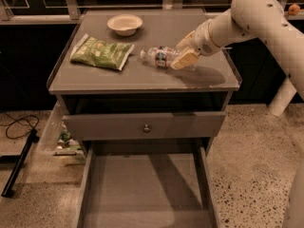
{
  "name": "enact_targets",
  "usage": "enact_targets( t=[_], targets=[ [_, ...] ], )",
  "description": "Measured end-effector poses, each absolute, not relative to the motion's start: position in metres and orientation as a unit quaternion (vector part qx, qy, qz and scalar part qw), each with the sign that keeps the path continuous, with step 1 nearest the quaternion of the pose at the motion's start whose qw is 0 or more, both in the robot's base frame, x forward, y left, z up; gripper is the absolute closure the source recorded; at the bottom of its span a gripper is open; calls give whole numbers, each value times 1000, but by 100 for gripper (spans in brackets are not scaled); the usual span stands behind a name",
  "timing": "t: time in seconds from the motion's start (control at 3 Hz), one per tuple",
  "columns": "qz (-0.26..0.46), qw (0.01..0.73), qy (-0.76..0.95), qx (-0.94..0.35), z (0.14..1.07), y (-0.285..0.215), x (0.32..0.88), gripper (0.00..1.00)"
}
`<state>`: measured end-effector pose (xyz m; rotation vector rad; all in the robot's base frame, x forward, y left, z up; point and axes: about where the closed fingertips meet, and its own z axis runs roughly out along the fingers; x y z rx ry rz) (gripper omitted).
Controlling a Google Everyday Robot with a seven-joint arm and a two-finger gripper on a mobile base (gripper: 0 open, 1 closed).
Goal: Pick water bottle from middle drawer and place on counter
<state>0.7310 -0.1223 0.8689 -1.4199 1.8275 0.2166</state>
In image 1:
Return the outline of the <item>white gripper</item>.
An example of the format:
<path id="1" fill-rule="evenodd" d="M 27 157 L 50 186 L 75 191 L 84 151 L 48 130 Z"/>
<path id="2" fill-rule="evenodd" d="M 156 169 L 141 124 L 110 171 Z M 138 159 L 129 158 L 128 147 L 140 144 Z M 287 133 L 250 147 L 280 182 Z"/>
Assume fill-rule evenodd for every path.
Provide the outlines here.
<path id="1" fill-rule="evenodd" d="M 192 30 L 177 43 L 176 49 L 182 50 L 182 52 L 171 63 L 172 68 L 190 67 L 199 60 L 200 54 L 211 56 L 221 50 L 221 47 L 217 46 L 211 38 L 209 33 L 210 24 L 211 20 L 203 22 L 195 31 Z"/>

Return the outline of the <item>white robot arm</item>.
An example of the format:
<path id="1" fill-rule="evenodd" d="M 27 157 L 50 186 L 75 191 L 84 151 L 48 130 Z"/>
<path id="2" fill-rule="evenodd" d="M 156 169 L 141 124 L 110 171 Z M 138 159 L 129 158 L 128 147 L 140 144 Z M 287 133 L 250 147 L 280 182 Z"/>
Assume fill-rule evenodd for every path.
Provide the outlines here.
<path id="1" fill-rule="evenodd" d="M 232 0 L 230 8 L 190 32 L 178 48 L 190 48 L 186 62 L 211 56 L 233 43 L 257 38 L 286 75 L 265 123 L 254 132 L 245 152 L 237 144 L 208 161 L 220 228 L 303 228 L 303 155 L 276 116 L 295 94 L 304 97 L 304 34 L 284 16 L 276 0 Z"/>

